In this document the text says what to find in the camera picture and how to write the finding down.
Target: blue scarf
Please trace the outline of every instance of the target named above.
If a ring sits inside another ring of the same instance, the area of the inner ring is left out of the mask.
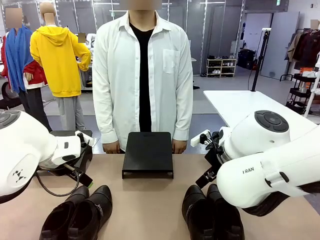
[[[19,93],[20,89],[26,91],[24,84],[24,69],[34,59],[30,54],[30,38],[32,31],[22,25],[19,28],[18,34],[12,28],[5,42],[5,57],[8,67],[9,79],[11,88]]]

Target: red jacket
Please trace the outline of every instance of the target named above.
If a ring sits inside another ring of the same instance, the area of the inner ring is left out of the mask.
[[[7,66],[6,51],[5,51],[6,36],[4,36],[2,39],[3,39],[3,44],[1,47],[1,60],[4,65],[4,69],[1,73],[1,75],[3,77],[8,78],[8,66]],[[39,84],[42,82],[44,82],[44,84],[48,84],[44,69],[35,60],[33,60],[27,66],[25,66],[23,72],[33,74],[33,79],[28,82],[29,85]]]

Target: pair of black shoes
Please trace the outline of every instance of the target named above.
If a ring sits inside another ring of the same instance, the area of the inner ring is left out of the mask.
[[[207,195],[197,185],[185,193],[182,215],[191,240],[244,240],[244,227],[235,206],[230,205],[211,184]]]
[[[112,213],[112,195],[102,185],[90,197],[81,186],[45,220],[39,240],[96,240]]]

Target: gray sweatpants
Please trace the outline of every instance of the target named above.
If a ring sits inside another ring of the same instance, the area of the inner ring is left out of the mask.
[[[56,97],[56,102],[58,103],[63,130],[86,129],[79,96]]]

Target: mannequin hand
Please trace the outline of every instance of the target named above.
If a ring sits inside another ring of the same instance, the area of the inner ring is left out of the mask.
[[[187,141],[178,141],[172,139],[172,153],[182,154],[187,149]]]
[[[24,76],[28,82],[30,82],[32,79],[34,79],[34,75],[32,73],[25,72]]]
[[[103,151],[107,154],[119,154],[120,153],[119,141],[102,144],[102,147],[103,147]]]

